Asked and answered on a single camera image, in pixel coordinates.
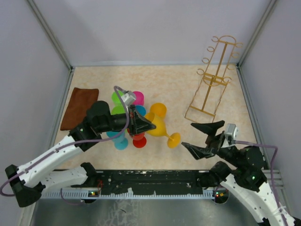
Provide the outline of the blue wine glass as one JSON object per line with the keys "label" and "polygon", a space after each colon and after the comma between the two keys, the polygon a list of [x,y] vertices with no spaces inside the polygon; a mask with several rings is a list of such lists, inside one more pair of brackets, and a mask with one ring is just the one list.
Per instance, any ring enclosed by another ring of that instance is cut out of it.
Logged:
{"label": "blue wine glass", "polygon": [[[106,132],[108,138],[112,138],[117,134],[119,134],[119,132],[115,132],[115,131]],[[112,142],[114,143],[115,148],[118,150],[124,150],[128,147],[128,139],[125,137],[124,132],[120,134],[118,137],[112,139]]]}
{"label": "blue wine glass", "polygon": [[136,105],[135,106],[137,112],[141,115],[141,116],[145,116],[147,111],[145,109],[145,107],[143,105]]}

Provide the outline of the red wine glass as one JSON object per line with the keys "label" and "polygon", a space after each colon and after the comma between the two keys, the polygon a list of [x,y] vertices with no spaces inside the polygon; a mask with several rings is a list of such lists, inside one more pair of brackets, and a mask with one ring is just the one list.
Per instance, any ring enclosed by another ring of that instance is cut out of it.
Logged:
{"label": "red wine glass", "polygon": [[147,139],[144,133],[132,136],[133,145],[136,148],[143,148],[147,144]]}

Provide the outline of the yellow wine glass front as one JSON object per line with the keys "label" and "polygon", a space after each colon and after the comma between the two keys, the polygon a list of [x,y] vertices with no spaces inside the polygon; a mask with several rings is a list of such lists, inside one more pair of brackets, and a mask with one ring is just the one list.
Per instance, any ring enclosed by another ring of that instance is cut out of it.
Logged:
{"label": "yellow wine glass front", "polygon": [[150,112],[156,114],[160,118],[165,118],[166,113],[167,113],[167,108],[163,103],[154,103],[150,107]]}

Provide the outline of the yellow wine glass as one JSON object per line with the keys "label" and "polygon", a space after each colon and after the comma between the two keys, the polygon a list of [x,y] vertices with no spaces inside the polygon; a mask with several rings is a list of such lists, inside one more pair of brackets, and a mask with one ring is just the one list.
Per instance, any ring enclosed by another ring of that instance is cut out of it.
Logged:
{"label": "yellow wine glass", "polygon": [[156,114],[160,118],[165,118],[166,113],[167,113],[167,108],[163,103],[154,103],[150,107],[150,112]]}
{"label": "yellow wine glass", "polygon": [[161,119],[159,116],[157,116],[155,113],[147,113],[145,115],[145,118],[149,120],[153,125],[156,126],[155,129],[151,129],[147,131],[149,135],[153,137],[167,137],[167,146],[169,148],[176,148],[180,142],[181,142],[181,135],[180,133],[176,132],[173,133],[172,135],[168,135],[167,129],[166,129],[166,124],[163,119]]}

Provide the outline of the pink wine glass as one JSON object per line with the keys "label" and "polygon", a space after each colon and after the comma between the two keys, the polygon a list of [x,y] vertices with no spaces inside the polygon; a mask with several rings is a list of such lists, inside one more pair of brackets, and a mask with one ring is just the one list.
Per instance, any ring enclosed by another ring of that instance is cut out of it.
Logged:
{"label": "pink wine glass", "polygon": [[133,102],[134,105],[144,105],[144,94],[140,91],[133,91],[135,94],[135,101]]}

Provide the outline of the green wine glass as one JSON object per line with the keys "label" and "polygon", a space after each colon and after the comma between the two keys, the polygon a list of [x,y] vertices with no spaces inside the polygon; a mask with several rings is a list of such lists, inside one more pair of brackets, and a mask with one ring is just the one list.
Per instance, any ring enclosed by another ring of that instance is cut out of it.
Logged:
{"label": "green wine glass", "polygon": [[112,99],[115,106],[122,105],[122,103],[121,103],[120,99],[118,98],[118,95],[116,94],[115,91],[112,93],[111,99]]}
{"label": "green wine glass", "polygon": [[112,108],[111,110],[111,115],[116,115],[116,114],[123,114],[125,113],[125,109],[122,105],[118,105]]}

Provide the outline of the yellow wine glass back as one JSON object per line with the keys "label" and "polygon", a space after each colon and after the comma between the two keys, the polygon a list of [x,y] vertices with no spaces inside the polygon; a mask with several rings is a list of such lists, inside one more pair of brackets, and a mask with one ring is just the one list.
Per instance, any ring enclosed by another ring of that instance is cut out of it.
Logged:
{"label": "yellow wine glass back", "polygon": [[153,137],[167,137],[167,146],[169,148],[176,148],[180,142],[181,142],[181,135],[180,133],[176,132],[173,133],[172,135],[168,135],[167,129],[166,129],[166,124],[163,119],[161,119],[159,116],[157,116],[155,113],[147,113],[145,115],[145,118],[149,120],[153,125],[156,126],[155,129],[151,129],[147,131],[149,135]]}

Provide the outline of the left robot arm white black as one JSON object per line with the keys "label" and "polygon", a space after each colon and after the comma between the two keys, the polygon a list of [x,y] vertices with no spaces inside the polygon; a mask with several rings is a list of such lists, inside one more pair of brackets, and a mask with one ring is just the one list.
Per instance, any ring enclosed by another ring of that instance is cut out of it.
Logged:
{"label": "left robot arm white black", "polygon": [[5,173],[18,206],[27,207],[52,189],[67,186],[94,186],[98,175],[90,163],[83,163],[71,170],[54,172],[54,169],[102,142],[105,132],[124,132],[134,136],[155,129],[156,126],[141,116],[134,105],[125,113],[111,115],[105,101],[96,101],[87,110],[84,120],[73,128],[58,144],[26,164],[6,167]]}

